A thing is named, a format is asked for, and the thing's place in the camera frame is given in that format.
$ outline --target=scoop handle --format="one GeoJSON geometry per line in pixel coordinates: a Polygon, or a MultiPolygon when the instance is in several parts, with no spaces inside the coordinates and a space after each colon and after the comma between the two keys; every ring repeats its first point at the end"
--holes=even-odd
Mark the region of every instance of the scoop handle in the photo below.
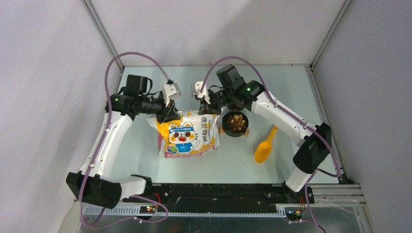
{"type": "Polygon", "coordinates": [[[266,139],[266,141],[271,142],[273,137],[275,136],[276,132],[277,132],[277,126],[273,126],[273,128],[272,128],[272,130],[271,130],[271,132],[268,136],[268,139],[266,139]]]}

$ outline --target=cartoon character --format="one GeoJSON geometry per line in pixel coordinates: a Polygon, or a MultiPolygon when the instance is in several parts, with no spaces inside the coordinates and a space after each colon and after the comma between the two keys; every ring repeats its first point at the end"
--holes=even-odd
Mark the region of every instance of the cartoon character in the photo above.
{"type": "Polygon", "coordinates": [[[200,141],[195,145],[192,144],[196,140],[197,134],[193,129],[193,125],[190,122],[181,124],[170,124],[169,129],[169,141],[176,145],[179,153],[190,153],[193,151],[200,141]]]}

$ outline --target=yellow scoop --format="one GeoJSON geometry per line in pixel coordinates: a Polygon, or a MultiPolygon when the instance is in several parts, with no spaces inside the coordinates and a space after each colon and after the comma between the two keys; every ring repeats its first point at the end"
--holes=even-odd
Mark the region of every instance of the yellow scoop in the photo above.
{"type": "Polygon", "coordinates": [[[272,151],[272,139],[277,132],[277,127],[274,126],[268,136],[266,141],[263,141],[259,144],[255,151],[255,161],[258,164],[261,164],[266,161],[269,157],[270,152],[272,151]]]}

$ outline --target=white wall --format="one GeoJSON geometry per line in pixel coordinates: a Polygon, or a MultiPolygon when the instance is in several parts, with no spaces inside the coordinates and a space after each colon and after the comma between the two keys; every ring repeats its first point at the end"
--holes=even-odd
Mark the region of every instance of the white wall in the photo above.
{"type": "MultiPolygon", "coordinates": [[[[57,232],[103,120],[111,57],[81,1],[0,8],[0,232],[57,232]]],[[[111,89],[118,70],[111,74],[111,89]]]]}
{"type": "Polygon", "coordinates": [[[378,232],[412,232],[412,1],[353,1],[316,67],[378,232]]]}
{"type": "MultiPolygon", "coordinates": [[[[310,63],[344,0],[94,0],[118,52],[161,64],[310,63]]],[[[125,65],[152,65],[134,57],[125,65]]]]}

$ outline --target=snack bag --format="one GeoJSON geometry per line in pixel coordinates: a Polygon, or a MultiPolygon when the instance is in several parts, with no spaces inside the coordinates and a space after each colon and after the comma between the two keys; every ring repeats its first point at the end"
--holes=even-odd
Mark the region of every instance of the snack bag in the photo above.
{"type": "Polygon", "coordinates": [[[202,156],[219,146],[218,116],[198,115],[198,111],[180,112],[180,120],[159,124],[156,117],[147,119],[157,129],[159,155],[165,158],[202,156]]]}

